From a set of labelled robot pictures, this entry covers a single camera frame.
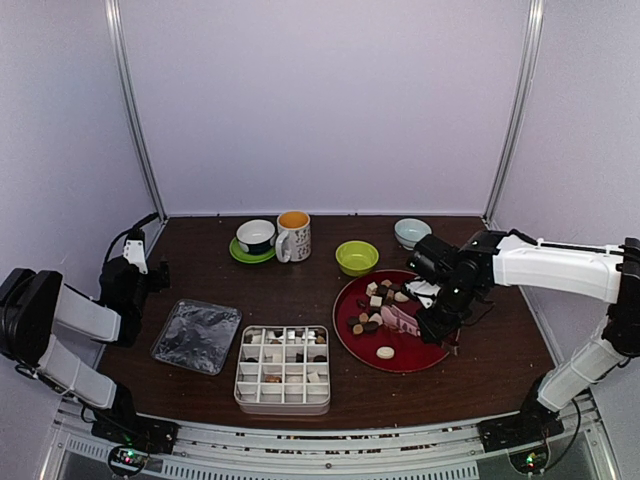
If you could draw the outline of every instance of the white patterned mug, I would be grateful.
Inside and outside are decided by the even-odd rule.
[[[278,217],[276,255],[282,263],[301,262],[311,255],[311,218],[304,212],[286,212]]]

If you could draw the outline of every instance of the clear plastic bag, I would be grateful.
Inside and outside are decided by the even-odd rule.
[[[217,375],[238,330],[240,310],[180,300],[169,314],[151,356],[161,362]]]

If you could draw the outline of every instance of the yellow-green bowl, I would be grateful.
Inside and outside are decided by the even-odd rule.
[[[376,247],[360,240],[343,243],[336,250],[340,270],[350,277],[362,277],[370,273],[379,258]]]

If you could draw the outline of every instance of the blue cup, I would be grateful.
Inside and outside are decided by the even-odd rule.
[[[267,220],[251,220],[236,231],[238,245],[244,253],[262,255],[268,252],[276,240],[276,227]]]

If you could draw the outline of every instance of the green saucer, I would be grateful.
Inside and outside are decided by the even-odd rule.
[[[266,262],[267,260],[271,260],[276,256],[276,249],[272,248],[260,255],[249,255],[248,253],[242,251],[240,245],[238,244],[238,239],[233,237],[233,240],[231,240],[231,243],[229,244],[229,253],[234,259],[238,260],[239,262],[253,265],[256,263],[262,263]]]

